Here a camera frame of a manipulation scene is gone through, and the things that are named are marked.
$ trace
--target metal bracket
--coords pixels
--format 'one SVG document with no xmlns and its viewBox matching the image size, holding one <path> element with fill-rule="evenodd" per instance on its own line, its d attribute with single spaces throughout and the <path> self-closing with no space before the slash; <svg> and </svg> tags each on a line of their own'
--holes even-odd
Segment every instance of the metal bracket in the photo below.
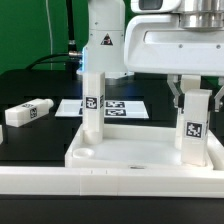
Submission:
<svg viewBox="0 0 224 224">
<path fill-rule="evenodd" d="M 179 102 L 179 96 L 182 94 L 181 88 L 180 88 L 180 80 L 179 80 L 180 75 L 172 75 L 168 74 L 167 75 L 167 83 L 175 96 L 174 98 L 174 106 L 178 108 L 178 102 Z"/>
<path fill-rule="evenodd" d="M 215 111 L 216 112 L 219 112 L 220 108 L 223 106 L 223 102 L 221 102 L 221 99 L 224 96 L 224 78 L 219 78 L 219 85 L 222 87 L 215 96 Z"/>
</svg>

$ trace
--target black table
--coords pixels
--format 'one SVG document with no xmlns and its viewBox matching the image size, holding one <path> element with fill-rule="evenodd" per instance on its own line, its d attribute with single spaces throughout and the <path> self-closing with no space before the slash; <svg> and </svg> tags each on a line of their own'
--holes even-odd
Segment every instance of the black table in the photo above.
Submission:
<svg viewBox="0 0 224 224">
<path fill-rule="evenodd" d="M 213 88 L 205 80 L 202 85 Z M 5 125 L 5 109 L 36 98 L 54 101 L 49 115 L 20 128 Z M 54 115 L 62 99 L 81 98 L 82 83 L 64 71 L 12 70 L 0 76 L 0 124 L 4 131 L 0 165 L 63 167 L 64 154 L 82 119 Z M 143 100 L 150 118 L 105 119 L 105 123 L 175 127 L 177 111 L 164 75 L 138 74 L 133 82 L 108 86 L 106 99 Z M 222 143 L 223 123 L 223 113 L 211 114 L 210 129 Z M 1 224 L 218 224 L 223 220 L 223 199 L 0 195 Z"/>
</svg>

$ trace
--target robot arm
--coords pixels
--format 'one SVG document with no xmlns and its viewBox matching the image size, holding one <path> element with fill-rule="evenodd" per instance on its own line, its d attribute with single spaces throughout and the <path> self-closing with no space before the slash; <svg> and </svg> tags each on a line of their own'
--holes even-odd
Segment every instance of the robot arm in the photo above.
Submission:
<svg viewBox="0 0 224 224">
<path fill-rule="evenodd" d="M 212 91 L 189 88 L 180 105 L 179 76 L 214 76 L 224 85 L 223 0 L 132 0 L 135 12 L 126 31 L 125 64 L 134 72 L 168 74 L 178 115 L 183 163 L 204 166 Z M 219 111 L 224 87 L 215 96 Z"/>
</svg>

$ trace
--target white paper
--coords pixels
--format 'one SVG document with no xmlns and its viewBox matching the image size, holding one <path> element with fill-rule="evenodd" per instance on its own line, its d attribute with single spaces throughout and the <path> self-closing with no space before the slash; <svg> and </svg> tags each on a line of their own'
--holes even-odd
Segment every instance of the white paper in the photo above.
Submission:
<svg viewBox="0 0 224 224">
<path fill-rule="evenodd" d="M 82 117 L 82 100 L 62 100 L 56 117 Z M 105 118 L 149 118 L 143 101 L 105 101 Z"/>
</svg>

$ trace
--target green wall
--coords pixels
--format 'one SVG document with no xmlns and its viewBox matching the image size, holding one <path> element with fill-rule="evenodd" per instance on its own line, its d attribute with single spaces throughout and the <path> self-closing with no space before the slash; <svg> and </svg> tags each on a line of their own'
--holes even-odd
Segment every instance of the green wall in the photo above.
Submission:
<svg viewBox="0 0 224 224">
<path fill-rule="evenodd" d="M 132 17 L 130 0 L 128 21 Z M 81 50 L 88 38 L 87 0 L 73 0 L 75 37 Z M 67 52 L 67 17 L 65 0 L 49 0 L 54 53 Z M 36 59 L 50 54 L 50 38 L 45 0 L 0 0 L 0 74 L 25 68 Z M 54 69 L 63 66 L 54 65 Z"/>
</svg>

